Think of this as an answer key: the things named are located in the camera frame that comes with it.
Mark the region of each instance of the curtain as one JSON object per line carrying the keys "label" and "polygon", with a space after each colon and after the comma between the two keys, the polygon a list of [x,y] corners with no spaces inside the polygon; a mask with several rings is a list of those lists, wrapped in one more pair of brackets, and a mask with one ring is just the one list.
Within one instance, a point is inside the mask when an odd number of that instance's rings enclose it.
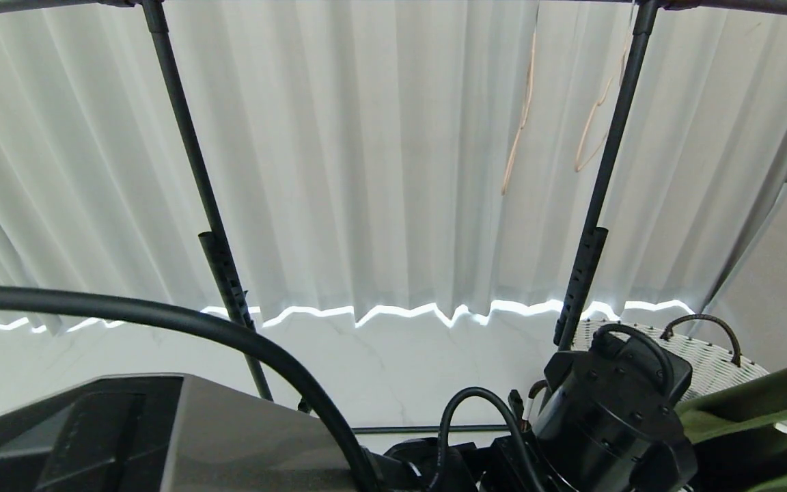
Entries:
{"label": "curtain", "polygon": [[[263,317],[428,303],[486,314],[494,299],[562,298],[629,5],[165,9]],[[611,233],[592,298],[700,308],[753,205],[775,198],[759,190],[786,129],[787,18],[660,12],[600,218]],[[204,230],[140,9],[0,15],[0,284],[219,305]]]}

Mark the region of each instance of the green bag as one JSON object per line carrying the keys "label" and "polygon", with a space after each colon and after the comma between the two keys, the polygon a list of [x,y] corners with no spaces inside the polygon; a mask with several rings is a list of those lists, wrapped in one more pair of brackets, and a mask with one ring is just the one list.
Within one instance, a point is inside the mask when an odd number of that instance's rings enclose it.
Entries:
{"label": "green bag", "polygon": [[787,492],[787,368],[676,407],[703,490]]}

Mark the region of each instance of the basket handle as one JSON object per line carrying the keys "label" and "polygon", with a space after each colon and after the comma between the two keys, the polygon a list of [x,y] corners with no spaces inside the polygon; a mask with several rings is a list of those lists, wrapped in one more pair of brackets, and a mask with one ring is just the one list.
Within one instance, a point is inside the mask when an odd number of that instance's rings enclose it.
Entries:
{"label": "basket handle", "polygon": [[664,329],[664,333],[661,334],[661,339],[669,340],[674,335],[674,333],[672,333],[672,327],[685,323],[686,321],[693,320],[712,321],[716,325],[720,326],[721,329],[723,329],[725,333],[728,334],[730,344],[734,347],[734,357],[730,361],[734,362],[738,368],[743,367],[743,350],[740,349],[740,340],[736,339],[734,330],[731,329],[729,324],[722,320],[722,318],[718,318],[712,314],[687,314],[681,316],[680,318],[675,318],[675,320],[670,321],[669,324],[667,324],[667,327]]}

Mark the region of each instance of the thin black rod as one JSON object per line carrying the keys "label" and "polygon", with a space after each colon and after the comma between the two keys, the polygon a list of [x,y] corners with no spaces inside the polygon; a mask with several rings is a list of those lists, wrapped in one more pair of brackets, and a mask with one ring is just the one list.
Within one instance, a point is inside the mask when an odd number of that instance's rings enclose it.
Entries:
{"label": "thin black rod", "polygon": [[[594,231],[597,229],[597,222],[600,221],[600,212],[603,211],[603,200],[606,199],[606,192],[609,189],[609,181],[612,178],[612,169],[618,157],[618,150],[621,148],[621,140],[624,136],[624,126],[627,124],[628,115],[631,112],[633,96],[637,91],[637,81],[639,72],[643,68],[643,60],[646,58],[646,47],[649,44],[649,37],[652,35],[652,28],[655,25],[655,18],[658,15],[659,0],[647,0],[640,5],[637,11],[637,19],[633,26],[633,42],[631,43],[631,53],[628,55],[627,64],[624,67],[624,77],[622,77],[621,90],[618,92],[615,110],[612,113],[612,123],[609,125],[609,136],[606,139],[606,147],[603,149],[603,156],[600,158],[600,168],[597,170],[597,178],[594,181],[594,192],[591,193],[591,202],[588,204],[588,213],[585,215],[585,225],[581,230],[579,243],[591,243],[594,240]],[[575,258],[572,264],[572,276],[578,275],[581,259]],[[575,288],[574,283],[570,283],[565,300],[575,299],[574,305],[584,305],[587,299],[590,283],[593,280],[593,272],[588,272],[586,281],[580,288]],[[565,326],[559,350],[568,350],[572,346],[572,337],[575,336],[575,322],[569,317],[578,320],[580,312],[562,311],[562,318],[565,318],[562,326]]]}
{"label": "thin black rod", "polygon": [[[505,424],[474,424],[474,426],[451,426],[450,433],[508,433]],[[358,435],[370,434],[437,434],[439,426],[388,426],[354,427]]]}
{"label": "thin black rod", "polygon": [[[184,86],[181,84],[181,76],[178,74],[178,65],[175,62],[175,53],[172,51],[172,43],[169,39],[169,26],[166,24],[162,0],[144,0],[141,6],[143,6],[144,16],[148,22],[148,30],[154,40],[156,58],[159,60],[160,70],[163,72],[163,80],[166,90],[169,92],[169,101],[175,114],[175,121],[178,122],[184,150],[187,151],[187,160],[190,162],[193,179],[196,181],[199,198],[206,210],[206,218],[211,229],[212,238],[210,239],[212,240],[209,244],[212,244],[215,252],[210,254],[206,249],[210,270],[215,275],[215,281],[218,284],[224,305],[227,306],[230,320],[247,329],[254,330],[256,328],[254,328],[250,314],[247,312],[247,306],[245,305],[244,309],[234,308],[235,305],[245,304],[244,290],[241,288],[238,271],[232,261],[232,250],[229,247],[227,231],[224,230],[221,210],[218,209],[218,203],[215,200],[215,190],[212,189],[212,181],[208,177],[206,162],[203,160],[202,150],[199,148],[199,138],[196,136],[196,128],[193,127],[193,118],[190,115],[190,108],[187,106],[187,95],[184,94]],[[225,269],[221,266],[221,262],[227,264]],[[221,272],[224,270],[225,275],[221,276]],[[222,283],[232,283],[234,289],[227,290],[222,287]],[[266,375],[263,374],[263,367],[250,357],[247,358],[247,365],[249,365],[253,382],[257,386],[257,392],[263,398],[272,401],[272,392],[266,382]]]}
{"label": "thin black rod", "polygon": [[212,340],[260,359],[292,384],[309,402],[336,439],[352,470],[358,489],[361,492],[380,490],[368,456],[360,448],[354,432],[324,388],[293,355],[258,333],[177,305],[67,290],[0,287],[0,311],[47,312],[161,327]]}
{"label": "thin black rod", "polygon": [[[47,9],[64,5],[82,3],[105,3],[122,7],[130,7],[140,0],[0,0],[0,13],[18,12],[19,10]],[[630,3],[631,0],[569,0]],[[695,7],[715,7],[730,10],[749,10],[787,16],[787,0],[667,0],[660,5],[668,10],[693,9]]]}

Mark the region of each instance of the light strip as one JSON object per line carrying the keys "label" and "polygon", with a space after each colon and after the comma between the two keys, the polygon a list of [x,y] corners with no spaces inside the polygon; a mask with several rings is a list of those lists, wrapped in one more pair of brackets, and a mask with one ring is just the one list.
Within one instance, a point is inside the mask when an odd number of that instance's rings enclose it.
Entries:
{"label": "light strip", "polygon": [[[510,300],[495,300],[491,302],[491,312],[498,311],[498,312],[514,312],[515,314],[520,314],[521,316],[534,316],[537,314],[544,314],[544,312],[560,312],[563,308],[563,302],[560,300],[549,300],[540,304],[534,305],[523,305],[519,302],[513,302]],[[687,304],[684,302],[674,299],[668,300],[666,302],[661,302],[658,304],[652,304],[651,302],[643,302],[639,300],[629,300],[624,303],[624,310],[640,310],[640,311],[662,311],[664,309],[672,309],[678,308],[682,311],[687,312],[687,314],[694,314],[694,311],[688,307]],[[212,314],[221,318],[227,318],[227,310],[222,307],[209,305],[201,310],[204,314]],[[260,309],[257,306],[252,306],[249,308],[249,312],[251,314],[259,314]],[[461,316],[471,316],[475,322],[481,324],[482,326],[487,326],[488,321],[490,320],[491,315],[483,316],[481,314],[473,314],[473,312],[469,312],[469,308],[466,305],[459,305],[454,310],[454,314],[451,318],[447,317],[439,306],[435,304],[425,304],[415,309],[405,309],[402,307],[397,307],[395,305],[376,305],[374,308],[370,309],[369,312],[366,312],[366,315],[360,318],[359,321],[355,324],[356,327],[360,328],[366,324],[369,320],[372,320],[375,316],[379,314],[387,314],[392,316],[399,316],[400,318],[415,318],[417,316],[421,316],[422,314],[428,314],[432,312],[441,323],[443,323],[446,327],[453,327],[455,326],[457,320]],[[354,307],[351,305],[343,306],[343,307],[335,307],[332,309],[325,309],[320,310],[314,307],[306,307],[306,306],[291,306],[281,312],[278,316],[275,316],[271,320],[266,320],[263,322],[262,326],[264,328],[271,328],[278,324],[281,324],[282,321],[286,320],[288,316],[291,314],[310,314],[315,316],[316,318],[328,318],[331,316],[341,316],[354,314]],[[581,320],[585,320],[585,318],[591,318],[596,316],[597,314],[602,314],[604,318],[610,321],[619,321],[621,318],[612,310],[612,306],[608,305],[603,302],[592,302],[588,308],[582,312]],[[13,321],[12,323],[2,324],[0,323],[0,330],[4,331],[11,331],[19,327],[24,327],[29,324],[28,318],[19,318],[19,320]],[[106,327],[106,328],[114,328],[119,327],[123,324],[123,321],[106,321],[101,320],[100,318],[87,318],[87,320],[79,322],[77,325],[68,328],[66,333],[72,333],[80,330],[84,327],[91,327],[94,325],[99,325]],[[47,331],[47,327],[42,325],[40,327],[32,327],[30,330],[32,333],[44,333]]]}

